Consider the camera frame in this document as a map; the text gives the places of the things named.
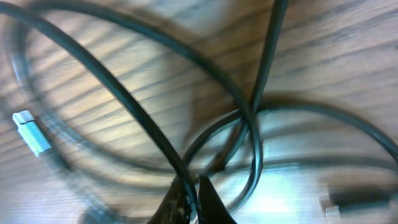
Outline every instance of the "wire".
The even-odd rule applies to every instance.
[[[105,158],[116,161],[120,164],[128,164],[131,167],[149,170],[151,172],[177,173],[178,178],[175,181],[180,181],[183,184],[184,189],[189,197],[191,209],[193,211],[197,211],[199,220],[201,220],[200,205],[197,200],[194,181],[191,179],[190,172],[187,169],[189,163],[209,139],[225,128],[236,125],[236,135],[234,135],[231,144],[226,148],[226,150],[216,157],[210,166],[210,169],[205,171],[205,174],[212,175],[215,172],[224,169],[225,174],[238,172],[240,170],[247,170],[247,168],[251,169],[251,173],[245,188],[228,205],[228,210],[230,212],[238,209],[254,192],[263,168],[262,144],[259,136],[259,130],[256,125],[256,113],[267,114],[275,111],[299,110],[324,114],[344,123],[350,124],[366,133],[369,137],[377,141],[393,157],[393,159],[398,162],[398,146],[396,143],[380,129],[375,127],[375,125],[369,123],[365,119],[360,118],[359,116],[356,116],[355,114],[343,111],[324,103],[303,100],[300,98],[292,98],[291,96],[286,95],[270,96],[261,103],[262,94],[269,71],[271,69],[272,59],[277,45],[277,39],[279,37],[287,3],[288,0],[275,0],[272,7],[266,41],[261,56],[261,64],[259,66],[256,84],[253,89],[250,102],[243,97],[242,91],[234,84],[232,80],[228,78],[227,74],[216,67],[210,60],[203,57],[189,46],[175,40],[155,27],[148,26],[141,21],[131,18],[129,15],[120,14],[105,7],[97,6],[87,2],[49,0],[36,1],[29,4],[27,6],[28,11],[9,3],[0,2],[0,13],[11,16],[19,21],[10,26],[10,44],[6,44],[6,46],[9,47],[9,56],[13,64],[16,77],[20,81],[21,90],[26,91],[27,94],[33,94],[34,103],[36,104],[36,111],[41,115],[41,118],[43,118],[47,128],[63,138],[72,139],[74,143],[82,145],[83,149],[88,149],[97,154],[101,154]],[[178,154],[175,152],[175,149],[159,129],[159,127],[153,122],[150,116],[134,99],[134,97],[131,96],[131,94],[123,87],[120,82],[118,82],[112,73],[110,73],[104,67],[104,65],[101,64],[101,62],[95,59],[94,56],[92,56],[92,54],[90,54],[84,47],[79,45],[75,40],[66,35],[60,29],[41,17],[33,14],[33,12],[43,14],[51,10],[63,10],[91,15],[99,19],[112,22],[125,29],[138,32],[154,41],[164,44],[165,46],[174,50],[176,53],[196,63],[204,71],[209,73],[209,75],[211,75],[215,80],[217,80],[233,96],[234,101],[238,106],[238,110],[220,119],[204,132],[202,132],[188,148],[183,159],[179,158]],[[28,26],[39,30],[41,33],[52,39],[56,44],[67,50],[89,71],[91,71],[93,75],[95,75],[96,78],[115,96],[115,98],[121,102],[128,112],[131,113],[134,119],[136,119],[137,122],[142,126],[144,131],[151,137],[157,147],[164,153],[174,171],[171,169],[149,166],[148,164],[141,163],[135,159],[125,158],[123,156],[113,154],[110,151],[100,148],[88,139],[85,139],[83,136],[79,135],[75,130],[69,127],[68,124],[62,121],[57,114],[52,111],[51,108],[49,108],[49,104],[40,96],[39,90],[36,89],[34,82],[30,79],[30,66],[26,56],[26,38],[29,33]],[[252,163],[246,165],[226,166],[228,161],[239,149],[239,146],[242,144],[243,139],[246,137],[249,131],[253,146]],[[359,165],[363,165],[365,162],[368,162],[370,166],[381,167],[394,171],[397,170],[396,167],[394,168],[390,165],[387,166],[377,159],[357,158],[358,160],[355,160],[351,158],[353,159],[352,161],[349,159],[350,157],[341,156],[313,158],[306,157],[274,161],[274,163],[271,162],[271,165],[283,166],[294,162],[299,166],[304,167],[311,165],[342,165],[347,164],[348,162],[358,162]],[[264,165],[270,166],[270,162],[264,162]],[[94,179],[97,181],[113,181],[95,176],[95,174],[87,170],[83,170],[82,173],[90,177],[94,177]],[[93,203],[98,204],[99,207],[103,207],[99,208],[99,211],[107,209],[102,202]]]

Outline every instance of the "wood grain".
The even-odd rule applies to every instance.
[[[100,4],[191,45],[226,70],[247,97],[251,94],[272,1],[106,0]],[[158,43],[71,12],[55,11],[46,18],[122,81],[180,155],[211,122],[235,109],[217,82]],[[4,34],[6,18],[0,20]],[[266,93],[291,91],[334,102],[398,139],[397,28],[397,1],[291,0]],[[70,126],[109,150],[169,167],[141,127],[83,66],[35,31],[28,41],[34,80]],[[83,202],[32,155],[16,132],[11,114],[29,108],[31,102],[19,93],[6,55],[0,59],[0,223],[78,223],[85,210]],[[260,117],[259,124],[266,159],[345,153],[390,160],[365,135],[319,115],[276,113]],[[203,166],[222,150],[229,132],[206,144],[193,167]],[[60,146],[76,165],[119,181],[165,186],[173,178],[113,164],[67,142]],[[246,143],[232,163],[248,159],[249,151]],[[246,179],[246,174],[219,175],[213,181],[228,203]],[[164,195],[81,182],[130,216],[151,216]],[[253,198],[234,218],[238,223],[396,223],[395,208],[326,218],[319,206],[319,198],[331,184],[392,182],[396,182],[393,174],[372,168],[272,170],[264,173]]]

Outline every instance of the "blue usb connector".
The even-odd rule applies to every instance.
[[[38,157],[41,152],[51,148],[50,143],[36,125],[35,119],[29,111],[25,110],[14,113],[12,119],[18,126],[19,134],[36,157]]]

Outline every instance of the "tangled cable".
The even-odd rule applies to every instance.
[[[7,40],[9,43],[11,43],[7,44],[9,47],[9,57],[13,64],[17,79],[20,81],[22,90],[27,92],[27,94],[34,96],[34,100],[37,105],[35,107],[35,112],[40,114],[40,118],[44,121],[46,127],[54,133],[57,133],[58,135],[61,134],[67,139],[71,139],[75,143],[80,144],[83,149],[91,150],[97,154],[101,154],[102,156],[107,157],[117,163],[127,164],[131,167],[140,168],[142,170],[148,170],[151,172],[171,174],[176,173],[177,176],[175,178],[174,184],[182,184],[188,197],[187,204],[190,206],[190,210],[193,214],[197,214],[198,219],[201,220],[201,206],[195,190],[196,180],[192,179],[192,177],[195,175],[192,175],[192,170],[191,172],[188,170],[189,164],[197,152],[209,139],[227,127],[235,126],[235,132],[237,135],[235,135],[230,147],[226,148],[222,153],[217,155],[212,165],[209,166],[209,169],[201,170],[200,174],[211,176],[212,174],[221,170],[238,170],[247,169],[249,167],[251,169],[251,173],[249,175],[247,184],[245,185],[243,191],[227,207],[229,212],[233,212],[238,209],[252,195],[262,173],[262,143],[256,124],[257,114],[271,113],[273,111],[280,110],[302,110],[324,114],[326,116],[338,119],[344,123],[350,124],[363,131],[377,141],[394,158],[395,161],[398,161],[398,146],[395,144],[395,142],[377,127],[354,114],[330,105],[284,95],[272,96],[266,98],[265,101],[262,100],[264,87],[271,69],[275,47],[279,37],[287,3],[288,0],[276,0],[274,2],[267,35],[264,42],[264,48],[262,51],[261,63],[257,73],[256,84],[254,86],[250,101],[245,99],[242,91],[231,79],[228,78],[227,74],[215,66],[210,60],[193,50],[191,47],[179,42],[155,27],[144,24],[129,15],[120,14],[105,7],[87,2],[49,0],[33,2],[27,6],[27,9],[23,9],[6,2],[0,2],[0,13],[11,16],[17,20],[17,22],[13,22],[13,24],[10,26],[11,29],[9,36],[12,38]],[[140,33],[156,42],[164,44],[165,46],[171,48],[174,52],[197,64],[216,81],[218,81],[233,96],[234,102],[237,104],[239,109],[228,114],[202,132],[187,149],[187,152],[181,159],[169,140],[165,137],[165,135],[153,122],[141,105],[101,62],[95,59],[94,56],[92,56],[92,54],[90,54],[84,47],[78,44],[70,36],[62,32],[59,28],[47,22],[45,19],[35,15],[43,14],[51,10],[78,12],[81,14],[97,17],[104,21],[112,22],[113,24],[125,29]],[[80,136],[76,131],[69,127],[67,123],[62,121],[57,114],[52,111],[51,108],[49,108],[49,104],[40,96],[39,90],[30,81],[31,71],[29,69],[30,65],[26,56],[26,38],[30,27],[37,29],[48,38],[52,39],[56,44],[63,47],[77,60],[79,60],[81,64],[83,64],[114,95],[114,97],[125,107],[125,109],[130,112],[130,114],[142,126],[148,136],[152,138],[153,142],[157,145],[160,151],[162,151],[173,169],[163,169],[149,166],[137,160],[126,158],[107,151],[106,149],[100,148],[93,142],[85,139],[83,136]],[[242,145],[243,140],[248,132],[250,134],[252,144],[252,163],[244,167],[228,168],[228,166],[226,166],[227,163],[235,155],[240,145]],[[51,153],[45,154],[44,158],[58,158],[57,151],[52,151]],[[60,167],[65,175],[71,178],[76,178],[76,170],[67,162],[67,160],[62,162],[57,159],[55,160],[56,162],[52,163],[56,166],[61,164]],[[335,160],[331,160],[331,164],[348,162],[343,160],[344,159],[342,158],[335,158]],[[315,163],[318,164],[325,163],[325,160],[322,159],[316,161]],[[314,163],[314,160],[303,160],[303,164],[311,163]],[[100,213],[108,210],[106,205],[102,203],[101,200],[87,192],[85,189],[79,189],[78,192],[82,193],[90,205],[96,207],[97,211]]]

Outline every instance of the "wooden table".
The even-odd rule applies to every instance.
[[[101,4],[192,45],[229,72],[249,97],[272,2],[107,0]],[[86,46],[123,82],[180,155],[211,122],[236,107],[207,74],[158,43],[88,16],[56,11],[46,17]],[[0,19],[4,33],[6,18]],[[266,92],[292,91],[330,101],[370,119],[398,139],[397,29],[398,1],[291,0]],[[51,107],[70,126],[109,150],[169,167],[141,127],[83,66],[36,32],[29,43],[35,80]],[[77,223],[85,205],[34,157],[11,121],[12,112],[29,108],[31,102],[19,93],[5,54],[1,55],[1,69],[0,223]],[[267,160],[314,153],[365,154],[391,160],[362,133],[319,115],[276,113],[260,117],[259,124]],[[215,137],[193,166],[209,162],[227,138],[228,131]],[[173,178],[143,174],[68,144],[60,146],[76,165],[116,180],[168,185]],[[246,143],[232,162],[249,155],[250,144]],[[239,174],[215,177],[213,182],[228,203],[246,179],[247,174]],[[319,206],[329,185],[396,180],[391,172],[371,167],[270,170],[234,218],[238,223],[396,223],[394,205],[327,218]],[[81,183],[130,216],[152,215],[164,195],[102,186],[86,179]]]

